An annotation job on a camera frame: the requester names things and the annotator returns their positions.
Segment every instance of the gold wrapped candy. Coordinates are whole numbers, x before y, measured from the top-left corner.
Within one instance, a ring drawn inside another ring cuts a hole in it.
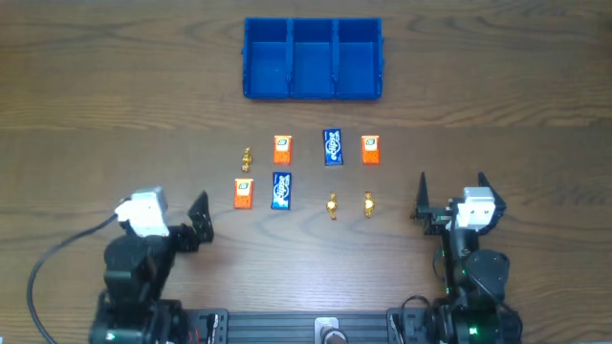
[[[247,147],[247,149],[245,149],[245,154],[242,156],[242,171],[247,173],[249,172],[249,170],[251,169],[251,162],[252,162],[252,155],[251,155],[251,148]]]
[[[327,201],[327,211],[332,220],[336,220],[336,209],[338,208],[338,202],[336,202],[336,192],[330,193],[329,201]]]
[[[363,213],[366,218],[372,217],[372,210],[374,210],[374,199],[372,199],[372,193],[365,191],[365,204],[363,206]]]

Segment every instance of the orange tic tac box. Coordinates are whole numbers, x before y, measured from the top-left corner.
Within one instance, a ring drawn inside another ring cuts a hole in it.
[[[361,160],[363,164],[381,164],[381,145],[378,135],[361,137]]]
[[[252,208],[252,179],[237,178],[233,190],[233,207],[236,209]]]
[[[274,136],[274,164],[291,164],[291,136]]]

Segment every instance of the wooden table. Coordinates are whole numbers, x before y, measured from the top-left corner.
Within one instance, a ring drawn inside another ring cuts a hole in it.
[[[244,17],[322,15],[382,17],[382,99],[245,99]],[[210,196],[215,241],[177,257],[164,290],[190,308],[443,296],[438,238],[408,219],[419,174],[444,205],[482,170],[508,211],[481,246],[512,261],[524,341],[612,339],[610,23],[608,0],[0,1],[0,336],[42,341],[25,298],[34,262],[147,185],[164,187],[170,223]],[[323,167],[329,127],[343,130],[341,168]],[[270,210],[280,134],[294,137],[289,212]],[[381,136],[380,166],[360,164],[361,135]],[[236,211],[246,146],[254,209]],[[39,273],[35,303],[59,342],[86,341],[102,253],[120,235],[83,239]]]

